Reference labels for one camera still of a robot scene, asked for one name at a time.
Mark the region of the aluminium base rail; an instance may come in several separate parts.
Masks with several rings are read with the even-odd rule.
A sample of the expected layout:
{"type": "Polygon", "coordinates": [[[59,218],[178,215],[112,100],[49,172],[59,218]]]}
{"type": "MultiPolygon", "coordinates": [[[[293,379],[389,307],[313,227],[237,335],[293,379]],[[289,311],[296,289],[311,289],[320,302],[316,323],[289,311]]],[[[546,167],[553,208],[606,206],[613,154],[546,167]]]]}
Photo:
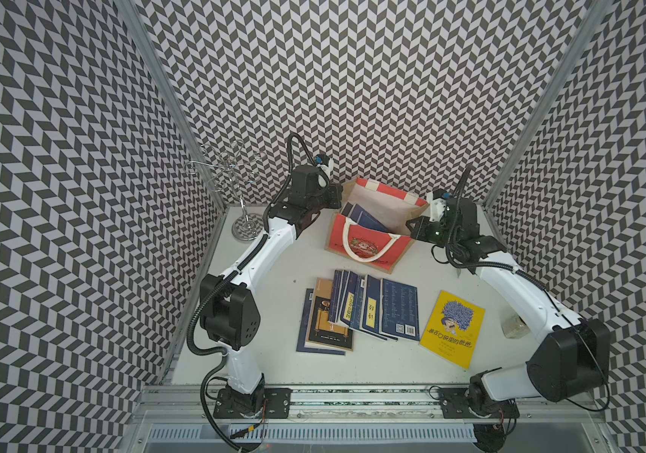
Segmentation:
{"type": "MultiPolygon", "coordinates": [[[[517,402],[518,417],[461,415],[442,385],[294,385],[270,404],[285,417],[224,419],[225,434],[256,452],[615,452],[602,415],[542,398],[517,402]]],[[[228,452],[205,417],[197,386],[145,390],[121,452],[228,452]]]]}

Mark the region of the aluminium corner frame post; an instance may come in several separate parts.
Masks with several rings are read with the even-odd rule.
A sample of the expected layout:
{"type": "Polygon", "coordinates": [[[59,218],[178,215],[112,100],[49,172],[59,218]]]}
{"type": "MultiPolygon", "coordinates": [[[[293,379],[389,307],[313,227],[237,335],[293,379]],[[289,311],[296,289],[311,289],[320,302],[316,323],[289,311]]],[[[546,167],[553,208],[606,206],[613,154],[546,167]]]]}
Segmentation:
{"type": "Polygon", "coordinates": [[[215,207],[221,211],[225,211],[227,205],[223,197],[215,191],[215,180],[210,168],[202,164],[206,160],[205,155],[189,125],[187,115],[181,108],[181,102],[176,96],[173,84],[165,71],[164,65],[159,59],[151,37],[149,37],[149,33],[137,9],[136,2],[119,0],[115,1],[115,6],[117,7],[120,19],[124,22],[128,30],[131,40],[134,42],[142,60],[145,62],[145,66],[157,87],[158,93],[185,142],[191,159],[198,162],[197,171],[210,192],[215,207]]]}

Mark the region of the yellow book blue illustration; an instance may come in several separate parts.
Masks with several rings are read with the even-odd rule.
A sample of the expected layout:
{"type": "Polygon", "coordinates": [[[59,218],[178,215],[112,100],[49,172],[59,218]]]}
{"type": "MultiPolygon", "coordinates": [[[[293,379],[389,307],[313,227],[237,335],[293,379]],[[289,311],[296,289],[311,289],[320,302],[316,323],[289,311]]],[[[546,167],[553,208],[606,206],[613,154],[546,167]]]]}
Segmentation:
{"type": "Polygon", "coordinates": [[[423,328],[419,345],[442,359],[470,368],[485,320],[485,309],[441,291],[423,328]]]}

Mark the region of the small glass spice jar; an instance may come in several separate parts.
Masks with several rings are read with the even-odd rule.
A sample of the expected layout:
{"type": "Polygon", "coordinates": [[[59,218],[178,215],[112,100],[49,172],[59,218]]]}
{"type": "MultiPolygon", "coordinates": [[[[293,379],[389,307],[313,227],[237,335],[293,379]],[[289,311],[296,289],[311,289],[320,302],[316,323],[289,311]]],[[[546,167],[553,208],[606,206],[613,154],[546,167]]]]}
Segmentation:
{"type": "Polygon", "coordinates": [[[501,330],[507,339],[521,339],[531,331],[525,321],[519,315],[512,315],[501,322],[501,330]]]}

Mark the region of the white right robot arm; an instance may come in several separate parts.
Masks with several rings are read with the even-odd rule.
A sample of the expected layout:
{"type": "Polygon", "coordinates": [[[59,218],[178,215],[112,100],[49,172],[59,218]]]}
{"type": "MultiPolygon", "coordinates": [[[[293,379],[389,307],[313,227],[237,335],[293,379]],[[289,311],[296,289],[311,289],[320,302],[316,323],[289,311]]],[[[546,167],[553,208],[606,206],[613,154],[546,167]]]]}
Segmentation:
{"type": "Polygon", "coordinates": [[[528,360],[470,379],[464,392],[470,413],[508,415],[517,411],[519,398],[570,401],[609,387],[610,330],[604,322],[585,319],[565,307],[544,283],[521,270],[501,241],[481,234],[472,201],[451,194],[434,203],[431,216],[407,226],[415,238],[444,249],[447,264],[491,286],[536,340],[528,360]]]}

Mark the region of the blue book yellow label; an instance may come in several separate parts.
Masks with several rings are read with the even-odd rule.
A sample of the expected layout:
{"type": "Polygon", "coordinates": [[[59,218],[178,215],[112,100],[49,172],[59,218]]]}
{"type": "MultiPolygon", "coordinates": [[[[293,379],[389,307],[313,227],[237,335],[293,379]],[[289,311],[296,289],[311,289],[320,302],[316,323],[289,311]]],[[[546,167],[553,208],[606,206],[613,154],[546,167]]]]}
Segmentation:
{"type": "Polygon", "coordinates": [[[332,281],[336,324],[383,341],[398,340],[381,334],[381,279],[336,269],[332,281]]]}

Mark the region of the right aluminium corner post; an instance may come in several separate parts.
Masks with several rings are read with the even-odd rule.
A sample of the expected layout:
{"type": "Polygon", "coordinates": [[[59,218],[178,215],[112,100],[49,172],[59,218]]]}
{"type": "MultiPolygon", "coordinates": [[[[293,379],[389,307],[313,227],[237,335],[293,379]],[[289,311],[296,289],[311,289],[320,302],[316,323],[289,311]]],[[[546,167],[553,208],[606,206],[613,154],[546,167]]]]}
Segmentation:
{"type": "Polygon", "coordinates": [[[511,176],[517,170],[519,162],[534,140],[540,126],[542,126],[549,111],[555,104],[558,95],[564,89],[566,81],[568,81],[570,75],[575,71],[581,56],[583,56],[583,52],[587,49],[612,6],[613,1],[593,1],[587,13],[585,13],[583,22],[577,28],[571,43],[566,47],[559,65],[555,68],[551,79],[545,86],[537,104],[534,106],[532,115],[527,120],[507,160],[500,169],[500,173],[498,173],[490,191],[483,200],[483,209],[485,211],[492,211],[494,208],[511,176]]]}

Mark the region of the dark grey back-cover book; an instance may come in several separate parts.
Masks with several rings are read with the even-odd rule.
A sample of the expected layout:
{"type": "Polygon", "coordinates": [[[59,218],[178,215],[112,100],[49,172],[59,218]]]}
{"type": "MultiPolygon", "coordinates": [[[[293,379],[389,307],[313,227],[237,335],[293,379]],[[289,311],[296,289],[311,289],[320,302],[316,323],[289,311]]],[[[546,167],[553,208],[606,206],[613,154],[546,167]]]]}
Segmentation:
{"type": "Polygon", "coordinates": [[[387,226],[385,226],[382,222],[380,222],[376,217],[374,217],[359,204],[347,202],[343,207],[341,213],[363,228],[368,228],[369,230],[376,230],[384,233],[391,232],[391,230],[389,230],[387,226]]]}

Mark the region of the blue book text back cover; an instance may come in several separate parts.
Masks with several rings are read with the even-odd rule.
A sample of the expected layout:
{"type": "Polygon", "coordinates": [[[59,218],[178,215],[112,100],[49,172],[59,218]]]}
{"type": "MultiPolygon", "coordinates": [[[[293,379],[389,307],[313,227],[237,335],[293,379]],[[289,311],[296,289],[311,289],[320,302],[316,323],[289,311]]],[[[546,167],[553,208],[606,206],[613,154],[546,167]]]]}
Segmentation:
{"type": "Polygon", "coordinates": [[[381,334],[398,340],[419,340],[417,288],[390,279],[381,281],[381,334]]]}

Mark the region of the brown cover book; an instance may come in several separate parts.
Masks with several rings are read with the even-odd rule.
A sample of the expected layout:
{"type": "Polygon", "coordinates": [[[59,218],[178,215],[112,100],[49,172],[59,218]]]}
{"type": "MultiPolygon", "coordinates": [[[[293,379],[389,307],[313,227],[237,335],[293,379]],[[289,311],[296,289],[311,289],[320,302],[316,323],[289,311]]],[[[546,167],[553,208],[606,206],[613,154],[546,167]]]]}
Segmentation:
{"type": "Polygon", "coordinates": [[[304,345],[334,355],[353,351],[353,334],[334,322],[331,279],[317,279],[310,302],[304,345]]]}

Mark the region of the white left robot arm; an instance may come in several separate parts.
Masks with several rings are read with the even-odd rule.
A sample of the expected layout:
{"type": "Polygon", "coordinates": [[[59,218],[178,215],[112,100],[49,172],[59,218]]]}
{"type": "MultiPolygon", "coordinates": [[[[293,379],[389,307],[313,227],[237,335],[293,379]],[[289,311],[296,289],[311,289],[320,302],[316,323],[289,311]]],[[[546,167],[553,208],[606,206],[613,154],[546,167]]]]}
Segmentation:
{"type": "Polygon", "coordinates": [[[334,164],[322,155],[290,171],[262,214],[262,231],[244,254],[222,274],[209,274],[200,283],[185,344],[195,356],[221,356],[228,372],[223,403],[241,415],[262,413],[265,405],[265,376],[249,352],[261,326],[257,286],[321,211],[341,207],[342,186],[332,182],[332,173],[334,164]]]}

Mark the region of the red burlap Christmas bag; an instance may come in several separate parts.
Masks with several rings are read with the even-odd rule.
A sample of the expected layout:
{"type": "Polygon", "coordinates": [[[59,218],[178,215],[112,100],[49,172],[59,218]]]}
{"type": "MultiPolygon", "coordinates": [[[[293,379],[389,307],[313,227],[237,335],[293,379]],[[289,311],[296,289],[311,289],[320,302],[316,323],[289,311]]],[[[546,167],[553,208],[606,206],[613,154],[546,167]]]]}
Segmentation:
{"type": "Polygon", "coordinates": [[[406,223],[428,207],[416,194],[358,177],[343,184],[342,207],[332,217],[325,249],[392,274],[415,241],[406,223]]]}

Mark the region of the blue book under brown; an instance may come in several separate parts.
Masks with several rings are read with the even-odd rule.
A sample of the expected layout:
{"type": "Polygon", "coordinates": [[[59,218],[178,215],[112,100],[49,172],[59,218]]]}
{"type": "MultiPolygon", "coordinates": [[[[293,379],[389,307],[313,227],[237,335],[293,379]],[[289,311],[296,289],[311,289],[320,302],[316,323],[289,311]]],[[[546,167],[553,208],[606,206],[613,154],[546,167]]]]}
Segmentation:
{"type": "Polygon", "coordinates": [[[328,300],[315,295],[314,288],[306,290],[296,351],[345,356],[352,349],[352,335],[328,321],[329,305],[328,300]]]}

